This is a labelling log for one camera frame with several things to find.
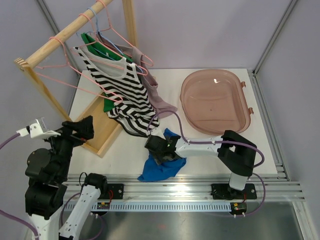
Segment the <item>blue tank top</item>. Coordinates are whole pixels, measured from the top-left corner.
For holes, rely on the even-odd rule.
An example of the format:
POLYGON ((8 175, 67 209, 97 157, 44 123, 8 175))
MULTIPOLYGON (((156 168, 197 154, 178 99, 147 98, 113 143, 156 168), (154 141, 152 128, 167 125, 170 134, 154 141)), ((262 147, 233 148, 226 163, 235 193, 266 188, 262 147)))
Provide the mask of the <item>blue tank top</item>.
POLYGON ((137 178, 140 182, 158 182, 173 178, 187 163, 187 158, 178 158, 158 165, 152 153, 148 152, 142 174, 137 178))

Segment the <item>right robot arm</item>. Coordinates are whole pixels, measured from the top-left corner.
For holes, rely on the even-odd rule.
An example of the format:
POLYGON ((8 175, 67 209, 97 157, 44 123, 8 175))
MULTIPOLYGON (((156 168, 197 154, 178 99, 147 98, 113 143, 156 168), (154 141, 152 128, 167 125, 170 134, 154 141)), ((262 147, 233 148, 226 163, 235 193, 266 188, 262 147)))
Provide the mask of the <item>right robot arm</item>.
POLYGON ((158 165, 189 157, 216 157, 231 174, 228 183, 211 185, 212 198, 226 201, 257 199, 255 185, 247 183, 253 175, 257 146, 232 130, 226 130, 222 136, 206 139, 152 134, 144 147, 158 165))

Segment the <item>black white striped tank top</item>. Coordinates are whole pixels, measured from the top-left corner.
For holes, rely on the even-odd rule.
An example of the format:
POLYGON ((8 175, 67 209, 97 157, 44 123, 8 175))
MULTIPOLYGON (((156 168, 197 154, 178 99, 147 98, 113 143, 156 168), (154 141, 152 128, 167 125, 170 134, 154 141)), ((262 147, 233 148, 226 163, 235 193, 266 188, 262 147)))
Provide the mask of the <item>black white striped tank top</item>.
POLYGON ((107 112, 110 119, 120 124, 129 135, 143 138, 148 135, 147 128, 154 129, 160 125, 134 63, 126 58, 118 61, 102 58, 86 47, 76 46, 73 50, 94 81, 123 98, 123 102, 114 102, 115 107, 107 112))

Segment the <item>light blue wire hanger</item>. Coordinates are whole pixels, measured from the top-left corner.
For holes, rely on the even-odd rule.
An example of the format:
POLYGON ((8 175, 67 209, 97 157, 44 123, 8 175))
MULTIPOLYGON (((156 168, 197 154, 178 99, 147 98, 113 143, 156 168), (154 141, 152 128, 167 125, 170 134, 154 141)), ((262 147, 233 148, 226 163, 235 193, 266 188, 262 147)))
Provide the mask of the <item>light blue wire hanger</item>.
POLYGON ((105 6, 105 11, 107 15, 108 27, 106 29, 100 29, 99 27, 99 18, 95 11, 91 7, 88 9, 91 10, 95 16, 95 25, 96 31, 89 31, 87 33, 83 33, 84 39, 88 39, 91 43, 92 41, 89 39, 89 34, 95 34, 95 38, 97 38, 97 42, 92 43, 91 45, 88 43, 87 47, 89 50, 94 49, 93 53, 98 56, 102 56, 104 58, 109 58, 117 61, 120 58, 126 58, 130 63, 135 63, 137 66, 141 64, 141 52, 137 49, 131 42, 125 39, 120 33, 118 33, 114 28, 110 20, 110 15, 108 12, 108 8, 105 6), (129 46, 119 45, 113 43, 110 39, 103 35, 106 31, 113 31, 118 37, 120 37, 123 41, 125 41, 129 46))

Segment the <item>pink wire hanger front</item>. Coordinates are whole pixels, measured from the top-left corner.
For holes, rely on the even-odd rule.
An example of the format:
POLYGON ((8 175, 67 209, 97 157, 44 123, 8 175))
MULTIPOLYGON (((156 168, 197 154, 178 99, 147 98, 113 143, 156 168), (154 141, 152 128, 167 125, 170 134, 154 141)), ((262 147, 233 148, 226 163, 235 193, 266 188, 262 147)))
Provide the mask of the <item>pink wire hanger front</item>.
POLYGON ((95 95, 95 96, 98 96, 98 97, 101 97, 101 98, 104 98, 104 99, 107 99, 107 100, 110 100, 114 103, 122 103, 123 102, 123 98, 119 95, 119 94, 116 94, 115 92, 113 91, 110 91, 110 90, 107 90, 105 89, 102 85, 98 84, 95 80, 91 79, 90 77, 88 76, 85 76, 83 73, 81 73, 79 70, 77 70, 75 67, 73 67, 70 63, 70 60, 69 60, 69 57, 67 56, 67 48, 65 46, 65 44, 59 40, 57 37, 55 36, 51 36, 49 38, 49 40, 56 40, 58 41, 60 44, 62 44, 62 48, 63 48, 63 54, 64 54, 64 57, 65 57, 65 64, 56 64, 56 65, 44 65, 44 66, 36 66, 37 69, 53 69, 53 68, 70 68, 72 69, 74 72, 80 74, 81 77, 85 77, 87 80, 89 80, 90 82, 92 82, 93 84, 95 84, 96 86, 98 86, 102 92, 102 93, 95 93, 93 91, 89 91, 85 88, 81 88, 81 87, 78 87, 78 86, 75 86, 75 85, 72 85, 72 84, 69 84, 69 83, 66 83, 65 81, 61 81, 61 80, 58 80, 58 79, 55 79, 55 78, 52 78, 52 77, 49 77, 47 75, 43 75, 41 73, 37 73, 38 75, 40 75, 41 77, 45 77, 49 80, 52 80, 52 81, 55 81, 57 83, 60 83, 60 84, 63 84, 63 85, 66 85, 68 87, 72 87, 74 89, 77 89, 77 90, 81 90, 83 92, 86 92, 86 93, 89 93, 89 94, 92 94, 92 95, 95 95))

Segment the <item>green tank top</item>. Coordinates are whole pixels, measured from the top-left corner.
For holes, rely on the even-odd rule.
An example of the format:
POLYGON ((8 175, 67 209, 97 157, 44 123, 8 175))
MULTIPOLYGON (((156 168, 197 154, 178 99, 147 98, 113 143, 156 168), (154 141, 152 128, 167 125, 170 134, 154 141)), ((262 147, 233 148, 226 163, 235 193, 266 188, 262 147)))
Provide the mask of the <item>green tank top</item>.
MULTIPOLYGON (((122 57, 110 51, 103 44, 95 42, 95 40, 87 33, 80 34, 82 41, 86 45, 88 51, 98 57, 105 58, 112 61, 120 61, 122 57)), ((109 99, 104 99, 103 111, 105 113, 111 111, 115 107, 114 102, 109 99)))

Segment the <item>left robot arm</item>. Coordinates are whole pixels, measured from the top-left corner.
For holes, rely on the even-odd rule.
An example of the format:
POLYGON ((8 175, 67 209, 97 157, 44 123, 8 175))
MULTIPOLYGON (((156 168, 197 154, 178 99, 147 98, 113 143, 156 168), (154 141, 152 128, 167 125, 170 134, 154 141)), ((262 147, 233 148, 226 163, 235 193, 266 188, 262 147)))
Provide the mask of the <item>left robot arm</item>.
POLYGON ((42 119, 35 119, 27 128, 32 139, 42 139, 50 149, 39 148, 27 159, 25 175, 29 178, 25 193, 25 210, 40 240, 78 240, 93 204, 108 194, 104 175, 88 174, 79 199, 63 225, 60 215, 74 148, 94 137, 93 116, 80 121, 64 121, 61 128, 48 130, 42 119))

